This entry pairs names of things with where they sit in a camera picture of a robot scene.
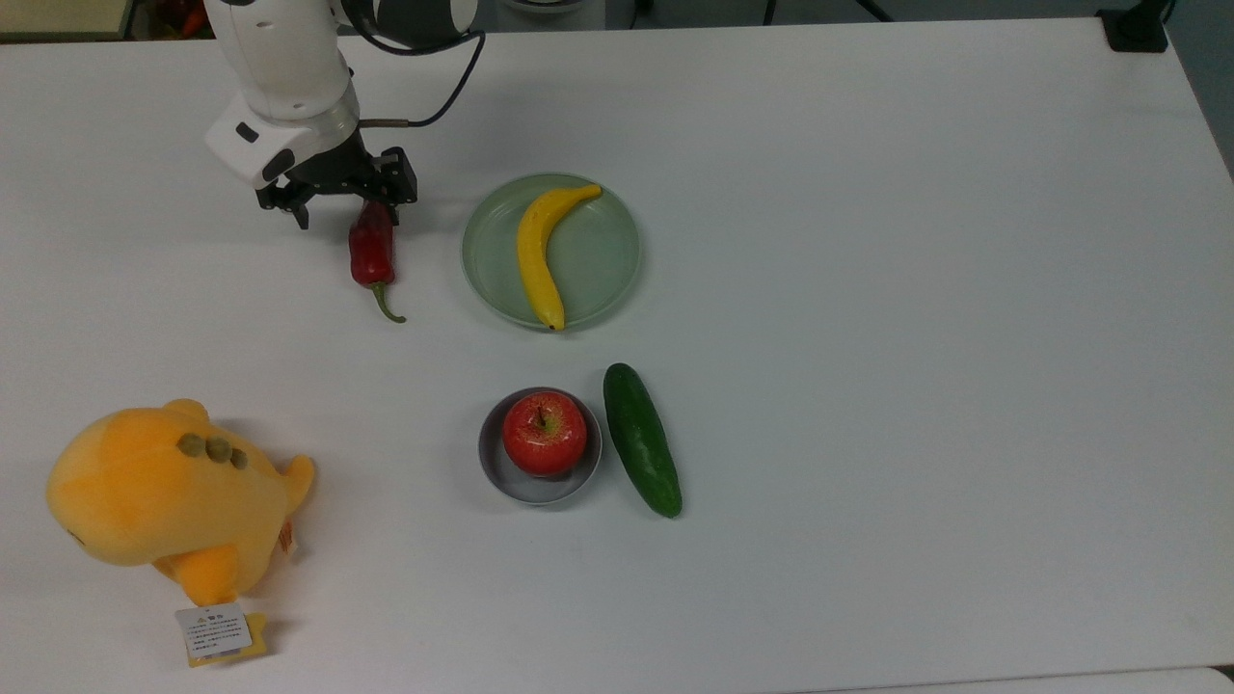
apple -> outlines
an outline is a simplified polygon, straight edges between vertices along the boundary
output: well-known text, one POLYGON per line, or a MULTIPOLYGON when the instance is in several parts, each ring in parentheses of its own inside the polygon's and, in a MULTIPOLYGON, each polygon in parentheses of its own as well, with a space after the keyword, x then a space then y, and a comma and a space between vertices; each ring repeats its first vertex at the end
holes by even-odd
POLYGON ((582 457, 587 446, 587 422, 569 395, 538 390, 506 412, 501 442, 510 459, 527 474, 561 474, 582 457))

fabric tag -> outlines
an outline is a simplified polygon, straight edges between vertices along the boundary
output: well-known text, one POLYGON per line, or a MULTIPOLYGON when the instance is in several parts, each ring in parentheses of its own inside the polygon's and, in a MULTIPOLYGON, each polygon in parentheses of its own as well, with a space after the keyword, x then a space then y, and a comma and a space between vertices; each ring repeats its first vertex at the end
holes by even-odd
POLYGON ((289 557, 296 552, 296 536, 291 532, 291 519, 288 519, 283 524, 283 530, 279 531, 279 550, 283 550, 283 553, 289 557))
POLYGON ((238 603, 179 610, 175 621, 184 633, 190 662, 238 653, 253 645, 248 621, 238 603))

floor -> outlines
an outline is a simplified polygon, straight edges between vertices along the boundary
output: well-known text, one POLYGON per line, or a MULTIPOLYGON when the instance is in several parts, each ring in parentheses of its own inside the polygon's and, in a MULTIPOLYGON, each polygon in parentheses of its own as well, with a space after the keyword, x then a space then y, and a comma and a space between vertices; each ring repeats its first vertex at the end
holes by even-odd
MULTIPOLYGON (((476 26, 499 28, 496 4, 480 0, 476 26)), ((626 31, 636 0, 607 0, 606 28, 626 31)), ((1097 10, 1132 7, 1135 0, 876 0, 895 21, 1091 17, 1097 10)), ((768 0, 654 0, 636 28, 758 26, 768 0)), ((856 0, 777 0, 772 23, 877 21, 856 0)), ((1234 1, 1177 0, 1166 25, 1208 119, 1225 167, 1234 178, 1234 1)))

white label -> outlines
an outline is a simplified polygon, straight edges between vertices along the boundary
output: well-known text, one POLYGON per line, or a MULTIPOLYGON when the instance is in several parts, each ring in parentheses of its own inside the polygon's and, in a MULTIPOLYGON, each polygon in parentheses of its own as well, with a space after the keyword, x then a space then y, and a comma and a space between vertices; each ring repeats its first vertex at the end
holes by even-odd
POLYGON ((253 645, 238 603, 175 612, 190 658, 216 658, 253 645))

plush toy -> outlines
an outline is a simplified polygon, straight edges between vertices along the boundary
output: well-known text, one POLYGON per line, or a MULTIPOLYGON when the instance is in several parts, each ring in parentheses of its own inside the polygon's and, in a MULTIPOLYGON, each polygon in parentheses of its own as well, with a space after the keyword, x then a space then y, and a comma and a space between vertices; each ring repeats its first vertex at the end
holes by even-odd
POLYGON ((308 457, 280 474, 200 403, 174 400, 86 427, 52 469, 47 505, 91 557, 152 563, 206 606, 262 578, 312 478, 308 457))

